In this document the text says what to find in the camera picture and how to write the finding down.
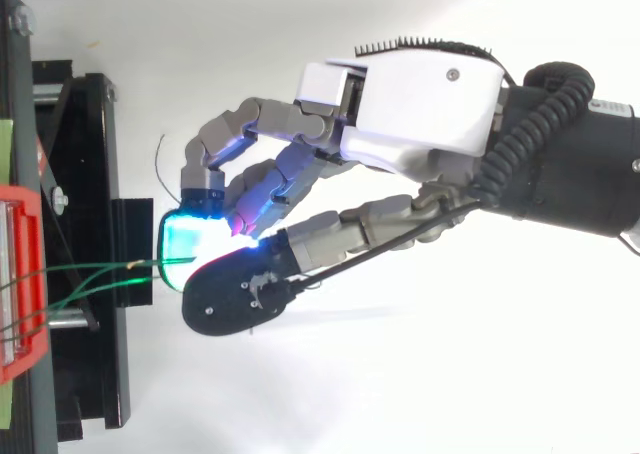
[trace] metal rod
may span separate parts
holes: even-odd
[[[55,104],[58,102],[62,84],[35,84],[33,86],[33,102],[38,105]]]
[[[88,326],[89,322],[84,312],[77,307],[62,309],[49,319],[50,329],[77,329]]]

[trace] thin black wire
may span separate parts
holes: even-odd
[[[631,251],[631,253],[635,254],[635,255],[636,255],[636,256],[638,256],[638,257],[640,257],[640,252],[638,252],[638,251],[636,250],[636,248],[635,248],[635,247],[633,247],[633,246],[631,245],[631,243],[630,243],[629,241],[627,241],[624,237],[622,237],[622,236],[618,236],[618,240],[619,240],[622,244],[624,244],[624,246],[625,246],[627,249],[629,249],[629,251]]]
[[[444,224],[445,222],[452,221],[456,217],[461,217],[469,214],[476,209],[480,209],[484,207],[484,203],[477,201],[471,202],[469,204],[465,204],[464,206],[457,207],[448,212],[440,214],[438,217],[434,217],[428,221],[423,222],[418,227],[411,229],[410,231],[405,232],[404,234],[391,239],[390,241],[385,242],[384,244],[380,244],[377,247],[374,247],[370,251],[365,252],[364,254],[360,254],[357,257],[353,257],[351,259],[346,260],[342,264],[338,264],[336,266],[330,267],[329,269],[319,272],[318,274],[314,274],[313,276],[309,276],[303,281],[293,281],[291,283],[292,290],[294,292],[302,292],[305,289],[308,289],[309,286],[314,286],[319,282],[322,282],[330,277],[335,276],[336,274],[340,274],[341,272],[346,271],[347,269],[351,269],[363,262],[366,262],[374,257],[379,256],[380,254],[384,254],[391,249],[395,249],[402,244],[405,244],[409,241],[412,241],[416,237],[424,234],[425,232],[433,229],[440,224]]]
[[[156,177],[158,178],[158,182],[160,183],[160,185],[162,187],[164,187],[164,190],[167,191],[167,194],[169,194],[169,196],[171,196],[171,198],[176,201],[178,204],[180,204],[180,201],[178,200],[178,198],[176,196],[173,195],[173,193],[169,190],[169,188],[167,187],[167,185],[164,183],[164,181],[162,180],[162,177],[160,177],[160,171],[158,170],[158,154],[160,154],[160,146],[162,145],[162,140],[164,139],[165,135],[163,134],[162,136],[160,136],[160,140],[158,141],[158,147],[156,147],[156,160],[155,160],[155,166],[156,166]]]

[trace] green light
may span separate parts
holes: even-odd
[[[189,277],[208,262],[243,247],[258,246],[250,236],[232,236],[226,219],[204,219],[180,211],[164,217],[158,243],[160,259],[195,258],[188,264],[159,266],[164,281],[176,291],[182,291]]]

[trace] coiled black cable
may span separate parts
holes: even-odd
[[[498,206],[513,174],[582,113],[595,89],[595,82],[585,69],[565,62],[532,69],[523,84],[543,88],[549,97],[483,157],[467,194],[488,206]]]

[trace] black cable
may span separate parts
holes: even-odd
[[[635,247],[633,247],[631,245],[631,243],[629,241],[627,241],[624,237],[622,236],[618,236],[617,238],[622,244],[624,244],[624,247],[626,247],[627,249],[629,249],[633,254],[635,254],[636,256],[640,257],[640,252],[637,251],[637,249]]]
[[[366,262],[374,257],[379,256],[391,249],[394,249],[402,244],[405,244],[409,241],[412,241],[416,237],[424,234],[425,232],[433,229],[440,224],[444,224],[445,222],[452,221],[453,219],[461,216],[465,216],[476,209],[480,209],[484,207],[482,202],[471,202],[469,204],[465,204],[464,206],[457,207],[455,209],[451,209],[448,212],[445,212],[438,217],[434,217],[428,221],[423,222],[418,227],[411,229],[410,231],[405,232],[404,234],[391,239],[390,241],[385,242],[384,244],[380,244],[379,246],[374,247],[373,249],[360,254],[359,256],[353,257],[344,261],[342,264],[338,264],[336,266],[330,267],[329,269],[319,272],[318,274],[314,274],[313,276],[309,276],[308,278],[302,281],[293,281],[291,283],[291,288],[293,292],[302,292],[305,289],[308,289],[310,286],[314,286],[315,284],[322,282],[330,277],[335,276],[336,274],[340,274],[341,272],[346,271],[347,269],[351,269],[363,262]]]
[[[178,200],[178,198],[171,193],[167,185],[162,180],[162,177],[160,177],[160,171],[158,170],[158,154],[160,153],[160,145],[162,144],[162,140],[164,139],[164,137],[165,137],[164,134],[160,136],[160,140],[158,141],[158,147],[156,147],[156,160],[155,160],[156,177],[158,178],[158,182],[160,183],[160,185],[164,187],[165,191],[167,191],[167,194],[169,194],[174,201],[180,204],[180,201]]]
[[[524,86],[546,89],[549,96],[530,111],[482,158],[471,181],[469,197],[498,206],[500,197],[520,167],[530,162],[586,109],[595,82],[582,67],[552,62],[532,69]]]

